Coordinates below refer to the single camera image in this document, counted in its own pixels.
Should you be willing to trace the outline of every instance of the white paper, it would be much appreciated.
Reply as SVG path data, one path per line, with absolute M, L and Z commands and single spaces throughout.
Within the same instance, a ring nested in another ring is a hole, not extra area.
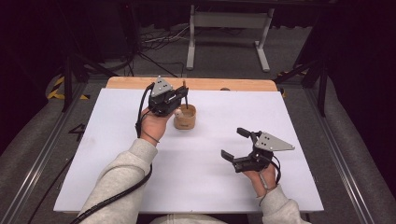
M 143 90 L 102 89 L 55 204 L 55 211 L 78 212 L 100 172 L 136 139 Z M 280 184 L 301 211 L 323 206 L 277 91 L 189 91 L 197 109 L 192 130 L 177 130 L 173 118 L 157 146 L 153 173 L 145 188 L 142 213 L 253 213 L 261 211 L 256 193 L 243 174 L 220 156 L 222 149 L 246 157 L 252 142 L 238 133 L 242 127 L 280 138 L 294 150 L 276 152 Z

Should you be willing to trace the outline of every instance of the white table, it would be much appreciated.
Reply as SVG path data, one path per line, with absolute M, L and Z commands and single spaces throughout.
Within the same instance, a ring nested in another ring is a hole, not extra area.
M 134 124 L 142 94 L 142 90 L 102 89 L 54 211 L 78 212 L 100 172 L 129 148 L 136 138 Z M 259 212 L 248 178 L 236 174 L 220 156 L 222 149 L 236 158 L 251 151 L 251 141 L 236 133 L 238 127 L 268 132 L 294 145 L 293 151 L 275 153 L 281 162 L 280 184 L 301 211 L 323 210 L 279 92 L 190 90 L 189 103 L 197 108 L 196 126 L 181 131 L 169 120 L 141 213 Z

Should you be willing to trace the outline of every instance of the human arm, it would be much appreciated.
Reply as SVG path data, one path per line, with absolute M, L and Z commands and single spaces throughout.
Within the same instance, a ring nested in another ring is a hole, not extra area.
M 288 199 L 282 187 L 276 185 L 276 171 L 272 164 L 262 170 L 262 177 L 268 189 L 264 187 L 259 172 L 247 171 L 244 174 L 250 179 L 257 193 L 262 208 L 262 223 L 307 223 L 300 217 L 297 202 Z
M 157 154 L 157 143 L 163 137 L 171 115 L 159 118 L 147 113 L 142 120 L 140 138 L 119 154 L 99 175 L 95 188 L 85 202 L 81 214 L 98 203 L 138 183 L 149 173 Z M 143 198 L 144 186 L 93 213 L 82 223 L 135 223 Z

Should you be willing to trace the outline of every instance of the dark floor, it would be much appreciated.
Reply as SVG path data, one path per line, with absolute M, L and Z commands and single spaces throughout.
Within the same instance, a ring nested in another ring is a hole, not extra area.
M 244 30 L 239 35 L 229 35 L 221 30 L 203 31 L 196 40 L 194 70 L 184 70 L 183 77 L 275 78 L 277 73 L 292 68 L 309 32 L 309 28 L 271 29 L 264 46 L 271 72 L 263 73 L 252 47 L 260 34 L 258 31 Z M 185 63 L 187 49 L 188 40 L 180 39 L 145 54 L 156 62 Z M 163 66 L 175 74 L 181 73 L 180 64 Z M 165 74 L 161 68 L 138 56 L 133 71 L 137 76 Z M 303 214 L 303 218 L 309 218 L 312 223 L 396 223 L 396 202 L 339 104 L 332 83 L 328 83 L 324 119 L 318 116 L 317 108 L 312 104 L 317 88 L 302 89 L 300 79 L 294 77 L 279 88 L 285 89 L 285 104 L 325 209 Z M 28 223 L 46 190 L 78 148 L 78 134 L 68 132 L 81 123 L 88 123 L 99 90 L 105 85 L 104 76 L 97 75 L 92 76 L 86 85 L 75 83 L 75 94 L 89 94 L 91 99 L 77 100 L 65 113 L 61 112 L 62 100 L 50 99 L 9 145 L 0 158 L 2 223 Z M 37 158 L 45 159 L 35 163 Z M 66 173 L 62 172 L 51 188 L 32 223 L 70 223 L 75 217 L 52 211 Z M 261 223 L 260 216 L 248 215 L 249 223 Z

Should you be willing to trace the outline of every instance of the hand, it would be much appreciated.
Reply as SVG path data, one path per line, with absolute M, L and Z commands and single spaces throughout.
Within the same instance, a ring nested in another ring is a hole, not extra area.
M 146 108 L 142 111 L 141 116 L 145 115 L 142 120 L 142 132 L 140 138 L 150 142 L 155 147 L 166 130 L 166 123 L 172 117 L 173 113 L 166 117 L 155 116 L 149 109 Z
M 259 172 L 245 171 L 243 173 L 250 179 L 251 184 L 253 185 L 253 188 L 257 193 L 257 197 L 264 196 L 268 193 L 267 189 L 264 188 L 264 185 L 260 180 Z M 275 166 L 273 164 L 270 164 L 266 169 L 262 170 L 262 177 L 264 177 L 268 189 L 274 189 L 276 187 L 276 173 Z

